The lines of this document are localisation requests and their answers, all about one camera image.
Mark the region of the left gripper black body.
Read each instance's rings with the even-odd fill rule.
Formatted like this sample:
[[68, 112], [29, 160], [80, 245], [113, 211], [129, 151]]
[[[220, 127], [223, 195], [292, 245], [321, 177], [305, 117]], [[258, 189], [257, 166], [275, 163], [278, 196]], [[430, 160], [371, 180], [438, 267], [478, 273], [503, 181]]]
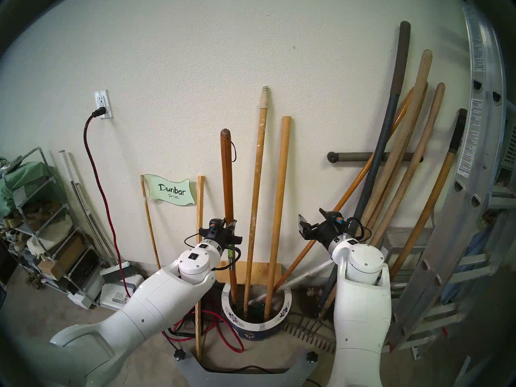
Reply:
[[215, 241], [223, 250], [227, 249], [230, 245], [235, 246], [241, 244], [242, 237], [236, 236], [235, 233], [232, 233], [232, 222], [226, 225], [228, 233], [220, 234], [221, 221], [226, 221], [226, 219], [211, 219], [209, 221], [208, 228], [199, 228], [199, 235], [202, 236], [203, 239]]

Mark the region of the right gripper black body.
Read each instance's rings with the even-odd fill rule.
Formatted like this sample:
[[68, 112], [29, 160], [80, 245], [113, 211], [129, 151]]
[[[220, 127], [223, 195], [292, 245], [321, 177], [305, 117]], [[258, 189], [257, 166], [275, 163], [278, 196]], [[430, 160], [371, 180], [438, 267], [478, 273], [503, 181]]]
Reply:
[[354, 218], [345, 219], [341, 213], [333, 213], [331, 219], [313, 225], [313, 231], [308, 232], [308, 240], [314, 240], [323, 246], [329, 246], [338, 236], [347, 234]]

